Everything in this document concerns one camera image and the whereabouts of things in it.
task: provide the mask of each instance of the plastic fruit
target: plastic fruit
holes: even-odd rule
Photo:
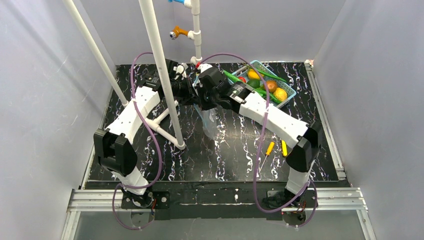
[[[247,71],[247,77],[251,80],[260,80],[261,78],[259,77],[259,75],[255,72],[255,70],[253,69],[249,69]]]
[[[270,93],[275,92],[277,90],[277,88],[278,88],[277,83],[275,81],[272,81],[272,80],[266,81],[266,85],[268,86],[268,91]]]
[[[277,87],[273,94],[281,102],[287,99],[287,92],[282,88]]]
[[[247,82],[247,85],[249,85],[249,86],[251,86],[252,88],[254,88],[254,89],[257,89],[257,88],[259,88],[260,87],[260,83],[259,83],[259,80],[255,80],[255,79],[253,79],[253,80],[249,80],[248,82]]]
[[[246,83],[246,78],[239,76],[238,79],[240,79],[243,83]]]

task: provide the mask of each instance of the green pepper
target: green pepper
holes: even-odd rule
[[[262,88],[255,88],[254,89],[258,94],[260,94],[263,98],[266,98],[267,96],[267,91],[263,90]],[[278,100],[278,98],[276,98],[276,96],[274,96],[274,94],[272,94],[271,92],[269,93],[269,98],[276,104],[280,104],[281,101]]]
[[[236,77],[236,76],[234,76],[233,74],[231,74],[231,73],[229,73],[229,72],[227,72],[227,71],[225,71],[225,70],[222,70],[223,72],[224,72],[224,74],[225,74],[225,76],[231,81],[231,82],[233,82],[233,83],[235,83],[235,82],[243,82],[242,80],[240,80],[238,77]]]

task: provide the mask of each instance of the orange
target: orange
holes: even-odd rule
[[[275,81],[268,80],[266,81],[266,85],[268,86],[268,90],[270,93],[275,92],[278,88],[278,85]]]

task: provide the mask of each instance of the yellow screwdriver handle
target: yellow screwdriver handle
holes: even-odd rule
[[[268,150],[266,150],[266,155],[271,154],[271,151],[273,150],[274,145],[275,143],[273,141],[269,144]]]
[[[281,140],[282,156],[287,157],[287,145],[284,140]]]

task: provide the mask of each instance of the clear plastic bag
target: clear plastic bag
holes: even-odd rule
[[[200,110],[199,106],[197,106],[196,104],[194,105],[194,108],[200,115],[201,121],[203,123],[204,134],[208,138],[216,141],[218,139],[219,131],[218,131],[217,114],[216,114],[215,108],[202,111]]]

